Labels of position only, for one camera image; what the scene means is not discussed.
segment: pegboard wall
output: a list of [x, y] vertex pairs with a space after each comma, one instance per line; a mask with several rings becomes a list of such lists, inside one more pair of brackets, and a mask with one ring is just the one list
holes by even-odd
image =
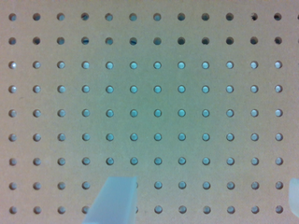
[[296, 223], [298, 1], [2, 1], [1, 223]]

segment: pegboard hole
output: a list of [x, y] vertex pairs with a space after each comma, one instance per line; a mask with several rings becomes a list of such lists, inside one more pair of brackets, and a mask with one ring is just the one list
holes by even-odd
[[278, 205], [276, 208], [275, 208], [275, 211], [278, 213], [278, 214], [281, 214], [283, 212], [283, 207], [281, 205]]
[[251, 39], [250, 39], [250, 43], [251, 45], [256, 45], [257, 43], [259, 42], [258, 38], [256, 36], [253, 36]]
[[203, 212], [207, 215], [207, 214], [210, 214], [211, 212], [211, 208], [209, 206], [205, 206], [204, 209], [203, 209]]
[[17, 43], [17, 40], [16, 40], [15, 37], [11, 37], [11, 38], [8, 40], [8, 43], [9, 43], [10, 45], [15, 45], [15, 44]]
[[276, 184], [275, 184], [275, 187], [276, 189], [283, 189], [283, 183], [281, 181], [278, 181]]
[[108, 37], [108, 38], [106, 38], [105, 42], [108, 45], [112, 45], [113, 44], [113, 39], [111, 37]]
[[180, 44], [180, 45], [184, 45], [184, 44], [185, 44], [185, 38], [184, 38], [184, 37], [180, 37], [180, 38], [178, 39], [178, 44]]
[[181, 213], [181, 214], [185, 214], [187, 212], [187, 207], [182, 205], [179, 207], [178, 211]]
[[11, 206], [9, 208], [9, 212], [10, 212], [10, 214], [16, 214], [18, 212], [17, 207]]
[[86, 36], [82, 37], [81, 43], [83, 45], [87, 45], [89, 42], [90, 42], [90, 39], [88, 37], [86, 37]]
[[130, 39], [130, 44], [133, 45], [133, 46], [136, 45], [137, 44], [137, 39], [135, 37], [132, 37]]
[[153, 15], [153, 19], [154, 19], [155, 21], [160, 21], [160, 20], [161, 20], [161, 14], [159, 14], [159, 13], [154, 14], [154, 15]]
[[63, 37], [58, 37], [57, 38], [57, 44], [59, 44], [59, 45], [64, 44], [64, 38]]
[[81, 14], [81, 18], [82, 18], [83, 21], [86, 21], [87, 19], [90, 18], [90, 16], [86, 12], [84, 12], [84, 13]]
[[64, 18], [65, 18], [64, 13], [58, 13], [58, 14], [57, 14], [57, 20], [58, 20], [58, 21], [63, 21]]
[[232, 13], [227, 13], [225, 18], [227, 21], [232, 21], [234, 19], [234, 15]]
[[14, 13], [9, 14], [9, 20], [10, 21], [15, 21], [17, 19], [17, 15]]
[[232, 44], [234, 44], [234, 39], [232, 38], [232, 37], [227, 37], [226, 38], [226, 44], [228, 44], [228, 45], [232, 45]]
[[203, 45], [208, 45], [208, 44], [209, 44], [209, 39], [208, 39], [207, 37], [204, 37], [204, 38], [202, 39], [202, 44], [203, 44]]
[[184, 21], [185, 18], [186, 18], [186, 17], [185, 17], [185, 14], [184, 14], [184, 13], [179, 13], [179, 14], [178, 14], [178, 20], [179, 20], [179, 21]]
[[227, 208], [227, 213], [229, 213], [229, 214], [233, 214], [235, 212], [235, 208], [233, 207], [233, 206], [229, 206], [228, 208]]
[[279, 44], [281, 44], [282, 39], [279, 36], [277, 36], [277, 37], [275, 37], [274, 42], [279, 45]]
[[276, 20], [276, 21], [280, 21], [280, 20], [281, 20], [281, 15], [280, 15], [279, 13], [276, 13], [276, 14], [274, 15], [274, 20]]
[[161, 38], [156, 37], [156, 38], [153, 39], [153, 43], [154, 43], [155, 45], [161, 45], [162, 40], [161, 40]]
[[39, 21], [40, 20], [40, 15], [38, 13], [35, 13], [33, 16], [35, 21]]
[[41, 207], [36, 206], [34, 207], [34, 213], [36, 213], [37, 215], [41, 213]]
[[63, 207], [63, 206], [60, 206], [58, 209], [57, 209], [57, 212], [59, 213], [59, 214], [64, 214], [65, 213], [65, 208]]
[[129, 18], [130, 18], [130, 21], [136, 21], [137, 15], [135, 13], [132, 13], [132, 14], [130, 14]]
[[112, 21], [112, 20], [113, 20], [113, 16], [112, 16], [112, 14], [107, 13], [106, 16], [105, 16], [105, 19], [106, 19], [107, 21]]
[[260, 208], [259, 208], [258, 206], [253, 206], [253, 207], [251, 208], [251, 212], [252, 212], [253, 214], [258, 214], [258, 213], [260, 212]]
[[39, 45], [40, 44], [40, 38], [38, 36], [36, 36], [34, 39], [33, 39], [33, 42], [35, 45]]
[[203, 21], [208, 21], [208, 19], [209, 19], [209, 15], [208, 15], [207, 13], [204, 13], [204, 14], [202, 15], [202, 20], [203, 20]]
[[256, 20], [258, 19], [258, 14], [256, 14], [256, 13], [252, 13], [252, 14], [251, 14], [251, 19], [252, 19], [253, 21], [256, 21]]

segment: hole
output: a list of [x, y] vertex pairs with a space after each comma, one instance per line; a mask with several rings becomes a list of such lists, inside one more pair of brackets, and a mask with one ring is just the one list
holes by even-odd
[[113, 39], [111, 37], [108, 37], [105, 42], [106, 44], [111, 45], [113, 44]]
[[113, 165], [113, 163], [114, 163], [113, 158], [109, 157], [109, 158], [106, 159], [106, 164], [107, 165]]
[[185, 62], [179, 62], [179, 63], [178, 63], [178, 68], [179, 68], [179, 69], [183, 69], [183, 68], [185, 68]]
[[250, 64], [250, 67], [252, 69], [256, 69], [258, 66], [259, 66], [258, 62], [255, 62], [255, 61], [251, 62], [251, 64]]
[[16, 214], [16, 213], [18, 212], [17, 207], [15, 207], [15, 206], [11, 206], [11, 207], [9, 208], [9, 212], [10, 212], [11, 214]]
[[130, 159], [130, 163], [131, 163], [132, 165], [137, 165], [137, 164], [138, 164], [138, 158], [136, 158], [136, 157], [132, 157], [132, 158]]
[[156, 38], [153, 39], [153, 43], [155, 45], [161, 45], [161, 42], [162, 42], [162, 40], [159, 37], [156, 37]]
[[37, 215], [40, 214], [40, 213], [41, 213], [41, 207], [36, 206], [36, 207], [34, 208], [34, 213], [36, 213]]
[[159, 118], [161, 115], [162, 115], [162, 111], [159, 110], [159, 109], [156, 109], [154, 112], [153, 112], [153, 115], [157, 118]]
[[159, 63], [159, 62], [155, 62], [155, 63], [153, 64], [153, 67], [154, 67], [155, 69], [160, 69], [160, 68], [162, 67], [162, 64]]
[[106, 19], [107, 21], [112, 21], [112, 20], [113, 20], [113, 16], [112, 16], [112, 14], [107, 13], [106, 16], [105, 16], [105, 19]]
[[109, 118], [112, 118], [114, 115], [114, 112], [113, 110], [109, 109], [107, 112], [106, 112], [106, 116], [109, 117]]
[[158, 206], [155, 206], [154, 211], [156, 214], [161, 214], [163, 212], [163, 208], [160, 205], [158, 205]]
[[232, 13], [227, 13], [226, 14], [226, 20], [227, 21], [232, 21], [234, 19], [234, 15]]
[[90, 18], [90, 16], [86, 12], [84, 12], [84, 13], [81, 14], [81, 18], [82, 18], [83, 21], [86, 21], [87, 19]]
[[137, 117], [138, 112], [133, 109], [133, 110], [130, 111], [130, 115], [131, 115], [132, 118], [135, 118], [135, 117]]
[[36, 36], [34, 38], [33, 42], [34, 42], [35, 45], [39, 45], [40, 44], [40, 38]]
[[278, 181], [276, 184], [275, 184], [275, 187], [276, 189], [282, 189], [283, 188], [283, 183], [281, 181]]
[[83, 213], [83, 214], [87, 214], [89, 208], [90, 208], [89, 206], [84, 206], [84, 207], [82, 207], [82, 213]]
[[251, 160], [251, 164], [252, 164], [252, 165], [258, 165], [259, 162], [260, 162], [259, 159], [258, 159], [258, 158], [255, 158], [255, 157], [252, 158], [252, 160]]
[[58, 13], [58, 14], [57, 14], [57, 20], [58, 20], [58, 21], [63, 21], [64, 18], [65, 18], [64, 13]]
[[282, 62], [281, 62], [281, 61], [277, 61], [277, 62], [275, 62], [275, 67], [276, 67], [277, 69], [281, 68], [281, 67], [282, 67]]
[[83, 45], [87, 45], [90, 42], [90, 39], [86, 36], [82, 37], [81, 42]]
[[277, 85], [277, 86], [275, 87], [275, 92], [277, 92], [277, 93], [282, 92], [282, 86]]
[[227, 208], [227, 212], [228, 212], [229, 214], [233, 214], [233, 213], [235, 212], [235, 208], [234, 208], [233, 206], [229, 206], [229, 207]]
[[160, 20], [161, 20], [161, 14], [159, 14], [159, 13], [154, 14], [154, 15], [153, 15], [153, 19], [154, 19], [155, 21], [160, 21]]
[[186, 91], [186, 88], [184, 86], [178, 86], [178, 92], [184, 93]]
[[137, 39], [136, 39], [135, 37], [132, 37], [132, 38], [130, 39], [130, 44], [131, 44], [131, 45], [136, 45], [136, 44], [137, 44]]
[[275, 42], [276, 44], [281, 44], [282, 39], [281, 39], [279, 36], [278, 36], [278, 37], [275, 37], [274, 42]]
[[16, 40], [15, 37], [11, 37], [11, 38], [8, 40], [8, 43], [9, 43], [10, 45], [15, 45], [15, 44], [17, 43], [17, 40]]
[[129, 18], [130, 18], [130, 21], [136, 21], [137, 15], [135, 13], [132, 13], [132, 14], [130, 14]]
[[113, 68], [113, 63], [111, 63], [111, 62], [106, 63], [106, 68], [107, 69], [112, 69]]
[[276, 14], [274, 15], [274, 20], [276, 20], [276, 21], [280, 21], [280, 20], [281, 20], [281, 15], [280, 15], [279, 13], [276, 13]]
[[203, 164], [204, 165], [209, 165], [210, 164], [210, 159], [208, 157], [203, 158]]
[[211, 184], [208, 183], [208, 182], [205, 182], [205, 183], [203, 184], [203, 188], [204, 188], [204, 189], [210, 189], [210, 188], [211, 188]]
[[40, 20], [40, 15], [38, 13], [35, 13], [33, 16], [35, 21], [39, 21]]
[[157, 182], [155, 182], [155, 184], [154, 184], [154, 187], [155, 187], [156, 189], [161, 189], [162, 186], [163, 186], [163, 184], [162, 184], [160, 181], [157, 181]]
[[202, 43], [203, 43], [203, 45], [208, 45], [209, 44], [209, 39], [207, 37], [204, 37], [202, 39]]
[[179, 14], [178, 14], [178, 20], [179, 20], [179, 21], [183, 21], [183, 20], [185, 20], [185, 18], [186, 18], [186, 17], [185, 17], [185, 14], [184, 14], [184, 13], [179, 13]]
[[63, 206], [60, 206], [58, 209], [57, 209], [57, 212], [59, 213], [59, 214], [64, 214], [65, 213], [65, 208], [63, 207]]
[[180, 44], [180, 45], [185, 44], [185, 38], [184, 38], [184, 37], [180, 37], [180, 38], [178, 39], [178, 44]]
[[154, 138], [157, 142], [159, 142], [159, 141], [162, 140], [162, 135], [161, 135], [160, 133], [156, 133], [156, 134], [153, 136], [153, 138]]
[[15, 21], [16, 19], [17, 19], [17, 15], [16, 15], [16, 14], [11, 13], [11, 14], [9, 15], [9, 20], [10, 20], [10, 21]]
[[211, 208], [209, 206], [205, 206], [203, 212], [207, 215], [211, 212]]
[[204, 116], [204, 118], [207, 118], [209, 116], [209, 111], [207, 109], [203, 110], [202, 115]]
[[202, 136], [203, 140], [206, 142], [209, 140], [209, 134], [208, 133], [204, 133]]
[[229, 117], [229, 118], [231, 118], [233, 115], [234, 115], [234, 110], [232, 110], [232, 109], [229, 109], [229, 110], [227, 110], [226, 111], [226, 115], [227, 115], [227, 117]]
[[130, 139], [131, 139], [131, 141], [137, 141], [138, 140], [138, 135], [136, 134], [136, 133], [132, 133], [131, 135], [130, 135]]
[[258, 14], [256, 14], [256, 13], [252, 13], [252, 14], [251, 14], [251, 19], [252, 19], [253, 21], [256, 21], [256, 20], [258, 19]]
[[259, 42], [258, 38], [256, 36], [253, 36], [251, 39], [250, 39], [250, 43], [251, 45], [256, 45], [257, 43]]
[[234, 63], [233, 62], [227, 62], [226, 67], [229, 68], [229, 69], [232, 69], [234, 67]]
[[63, 37], [58, 37], [57, 38], [57, 44], [59, 44], [59, 45], [64, 44], [64, 38]]
[[234, 188], [235, 188], [235, 183], [234, 183], [234, 182], [228, 182], [228, 183], [227, 183], [227, 189], [232, 190], [232, 189], [234, 189]]
[[259, 182], [253, 182], [253, 183], [251, 184], [251, 188], [252, 188], [252, 189], [258, 189], [259, 187], [260, 187]]
[[179, 207], [178, 211], [181, 213], [181, 214], [185, 214], [187, 212], [187, 207], [182, 205]]
[[204, 14], [202, 15], [202, 20], [203, 20], [203, 21], [208, 21], [208, 19], [209, 19], [209, 15], [208, 15], [207, 13], [204, 13]]
[[228, 44], [228, 45], [234, 44], [234, 39], [232, 37], [227, 37], [226, 38], [226, 44]]
[[260, 208], [259, 208], [258, 206], [253, 206], [253, 207], [251, 208], [251, 212], [252, 212], [253, 214], [258, 214], [259, 211], [260, 211]]
[[132, 69], [136, 69], [136, 68], [137, 68], [137, 63], [136, 63], [136, 62], [132, 62], [132, 63], [130, 63], [130, 67], [131, 67]]
[[184, 164], [186, 164], [186, 159], [183, 158], [183, 157], [180, 157], [180, 158], [178, 159], [178, 164], [179, 164], [179, 165], [184, 165]]
[[184, 182], [184, 181], [180, 181], [180, 182], [178, 183], [178, 188], [179, 188], [179, 189], [186, 189], [186, 187], [187, 187], [186, 182]]
[[91, 184], [89, 183], [89, 182], [87, 182], [87, 181], [84, 181], [83, 183], [82, 183], [82, 188], [83, 189], [89, 189], [91, 187]]

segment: tan pegboard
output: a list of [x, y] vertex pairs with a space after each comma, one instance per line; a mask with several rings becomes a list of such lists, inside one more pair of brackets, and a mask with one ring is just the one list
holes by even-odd
[[[9, 15], [17, 16], [15, 21]], [[34, 14], [40, 20], [33, 19]], [[57, 15], [64, 14], [59, 21]], [[84, 21], [83, 13], [89, 15]], [[113, 16], [106, 20], [106, 14]], [[130, 14], [137, 19], [130, 21]], [[161, 20], [153, 19], [156, 13]], [[178, 20], [183, 13], [185, 20]], [[203, 21], [207, 13], [209, 19]], [[226, 20], [226, 14], [234, 18]], [[276, 13], [281, 20], [275, 20]], [[1, 222], [2, 223], [81, 223], [85, 214], [82, 207], [91, 206], [109, 176], [134, 176], [138, 179], [136, 223], [296, 223], [288, 205], [289, 181], [298, 177], [298, 34], [299, 2], [297, 1], [2, 1], [0, 7], [0, 90], [1, 90]], [[16, 43], [8, 40], [14, 37]], [[39, 37], [40, 43], [33, 43]], [[63, 37], [64, 43], [57, 44]], [[83, 45], [82, 37], [89, 43]], [[113, 44], [106, 44], [106, 39]], [[135, 37], [137, 43], [130, 44]], [[153, 40], [159, 37], [161, 45]], [[180, 45], [178, 38], [185, 44]], [[202, 44], [207, 37], [209, 43]], [[226, 44], [227, 37], [234, 44]], [[250, 39], [257, 37], [252, 45]], [[281, 44], [275, 38], [280, 37]], [[282, 62], [277, 69], [275, 62]], [[15, 62], [16, 68], [9, 68]], [[34, 62], [40, 62], [35, 69]], [[65, 67], [59, 69], [58, 62]], [[88, 62], [88, 69], [82, 63]], [[108, 62], [113, 63], [107, 69]], [[130, 63], [137, 68], [131, 69]], [[160, 69], [154, 63], [162, 64]], [[178, 63], [185, 68], [179, 69]], [[208, 62], [208, 69], [202, 67]], [[234, 68], [228, 69], [227, 62]], [[258, 67], [252, 69], [251, 62]], [[9, 92], [15, 86], [15, 93]], [[41, 88], [34, 93], [33, 87]], [[65, 86], [59, 93], [58, 87]], [[90, 91], [83, 93], [88, 85]], [[154, 92], [161, 86], [160, 93]], [[178, 92], [183, 85], [184, 93]], [[234, 91], [228, 93], [227, 86]], [[252, 93], [250, 87], [258, 86]], [[277, 93], [276, 85], [282, 87]], [[107, 93], [107, 86], [114, 91]], [[130, 92], [137, 86], [136, 93]], [[203, 93], [203, 86], [209, 87]], [[17, 116], [12, 118], [9, 111]], [[39, 118], [33, 115], [38, 109]], [[60, 118], [59, 110], [65, 111]], [[82, 111], [88, 109], [89, 117]], [[113, 110], [113, 117], [107, 111]], [[130, 116], [137, 110], [135, 118]], [[160, 109], [162, 115], [154, 116]], [[184, 109], [185, 117], [178, 111]], [[209, 111], [204, 118], [203, 110]], [[229, 118], [227, 110], [234, 110]], [[254, 118], [250, 112], [257, 109]], [[281, 109], [283, 115], [276, 116]], [[17, 140], [9, 141], [15, 133]], [[34, 141], [38, 133], [41, 140]], [[58, 140], [63, 133], [65, 140]], [[89, 141], [82, 135], [88, 133]], [[107, 141], [108, 133], [114, 140]], [[136, 133], [137, 141], [130, 135]], [[154, 135], [160, 133], [161, 141]], [[186, 140], [178, 135], [185, 133]], [[202, 136], [208, 133], [210, 139]], [[232, 133], [234, 141], [226, 136]], [[258, 141], [250, 139], [253, 133]], [[283, 140], [275, 139], [277, 133]], [[88, 157], [89, 165], [82, 159]], [[138, 158], [132, 165], [130, 159]], [[154, 159], [160, 157], [161, 165]], [[185, 165], [178, 159], [184, 157]], [[204, 165], [203, 158], [210, 164]], [[226, 160], [234, 158], [235, 164]], [[252, 158], [259, 164], [251, 164]], [[276, 158], [283, 164], [276, 165]], [[16, 165], [9, 165], [15, 158]], [[36, 166], [33, 160], [39, 158]], [[58, 164], [60, 158], [65, 165]], [[106, 164], [113, 158], [114, 164]], [[89, 189], [82, 183], [88, 181]], [[156, 189], [154, 183], [161, 181], [163, 187]], [[178, 183], [184, 181], [186, 189]], [[203, 189], [204, 182], [210, 189]], [[227, 189], [228, 182], [235, 188]], [[260, 187], [251, 188], [257, 181]], [[276, 183], [283, 183], [276, 189]], [[17, 188], [12, 190], [9, 184]], [[35, 182], [41, 189], [34, 189]], [[58, 189], [60, 182], [65, 189]], [[156, 214], [157, 205], [163, 208]], [[186, 206], [187, 212], [178, 209]], [[278, 214], [276, 207], [283, 212]], [[9, 211], [17, 208], [16, 214]], [[42, 210], [39, 215], [34, 208]], [[58, 208], [65, 208], [64, 214]], [[203, 209], [209, 206], [211, 212]], [[229, 214], [229, 206], [235, 208]], [[258, 206], [253, 214], [251, 207]]]

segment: light blue plastic item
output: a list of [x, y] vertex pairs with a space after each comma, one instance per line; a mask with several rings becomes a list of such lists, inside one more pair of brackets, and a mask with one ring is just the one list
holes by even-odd
[[107, 179], [82, 224], [135, 224], [135, 177]]

